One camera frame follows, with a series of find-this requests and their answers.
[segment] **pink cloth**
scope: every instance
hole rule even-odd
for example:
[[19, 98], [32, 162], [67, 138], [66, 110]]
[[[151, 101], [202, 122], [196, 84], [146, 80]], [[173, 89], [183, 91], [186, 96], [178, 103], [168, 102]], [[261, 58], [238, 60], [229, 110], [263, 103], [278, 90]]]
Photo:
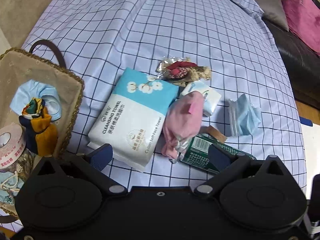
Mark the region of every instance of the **pink cloth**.
[[312, 0], [281, 0], [288, 26], [320, 56], [320, 9]]
[[201, 128], [204, 98], [193, 91], [175, 101], [164, 120], [165, 145], [161, 153], [171, 159], [178, 158], [175, 147], [196, 136]]

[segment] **metal screw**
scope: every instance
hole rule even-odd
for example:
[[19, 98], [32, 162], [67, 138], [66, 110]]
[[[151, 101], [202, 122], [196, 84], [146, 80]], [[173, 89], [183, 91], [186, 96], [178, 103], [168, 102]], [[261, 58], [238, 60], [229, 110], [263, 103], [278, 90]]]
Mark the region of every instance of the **metal screw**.
[[160, 191], [160, 192], [157, 193], [157, 196], [159, 196], [159, 197], [163, 197], [164, 195], [165, 195], [165, 193], [162, 192], [162, 191]]
[[26, 236], [24, 236], [23, 240], [33, 240], [33, 237], [26, 235]]
[[116, 194], [124, 192], [124, 190], [125, 190], [124, 186], [121, 186], [121, 185], [113, 185], [109, 188], [110, 192], [116, 193]]
[[212, 190], [213, 188], [209, 185], [200, 185], [197, 187], [197, 191], [203, 194], [209, 194]]

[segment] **tape roll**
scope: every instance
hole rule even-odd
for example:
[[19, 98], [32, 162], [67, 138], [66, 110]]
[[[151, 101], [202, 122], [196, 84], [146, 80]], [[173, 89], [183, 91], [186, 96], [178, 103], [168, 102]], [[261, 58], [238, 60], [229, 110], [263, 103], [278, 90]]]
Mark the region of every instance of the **tape roll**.
[[25, 147], [26, 142], [20, 125], [10, 124], [0, 129], [0, 169], [14, 163]]

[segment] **beige fabric basket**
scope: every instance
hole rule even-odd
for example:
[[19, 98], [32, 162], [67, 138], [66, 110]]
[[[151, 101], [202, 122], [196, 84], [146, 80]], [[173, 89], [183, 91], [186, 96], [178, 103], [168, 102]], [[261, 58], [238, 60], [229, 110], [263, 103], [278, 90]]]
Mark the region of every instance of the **beige fabric basket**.
[[[65, 67], [62, 54], [55, 45], [52, 46], [53, 43], [42, 40], [34, 45], [40, 44], [49, 46], [55, 53], [59, 64]], [[53, 157], [59, 158], [71, 138], [71, 131], [83, 96], [84, 81], [71, 71], [23, 49], [7, 50], [0, 56], [0, 128], [11, 123], [20, 124], [18, 115], [10, 109], [10, 103], [18, 87], [30, 79], [52, 85], [58, 91], [62, 116], [53, 122], [58, 130], [58, 142]], [[17, 217], [14, 206], [6, 204], [0, 207]]]

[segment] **checkered bedsheet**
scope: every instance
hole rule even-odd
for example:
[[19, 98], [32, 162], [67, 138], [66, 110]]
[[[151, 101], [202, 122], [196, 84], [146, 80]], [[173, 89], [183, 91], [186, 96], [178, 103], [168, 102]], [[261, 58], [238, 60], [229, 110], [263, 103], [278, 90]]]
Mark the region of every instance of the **checkered bedsheet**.
[[[157, 75], [163, 57], [190, 57], [208, 66], [207, 84], [222, 98], [203, 125], [231, 136], [227, 99], [246, 93], [261, 108], [262, 123], [253, 136], [229, 137], [227, 144], [258, 159], [275, 154], [300, 187], [306, 166], [299, 117], [287, 71], [254, 0], [53, 0], [27, 38], [53, 41], [67, 67], [83, 78], [80, 107], [70, 152], [90, 152], [88, 132], [124, 69]], [[35, 54], [56, 62], [44, 46]], [[161, 140], [156, 149], [160, 152]], [[172, 165], [154, 154], [145, 173], [113, 160], [103, 173], [128, 187], [196, 187], [211, 177], [183, 163]]]

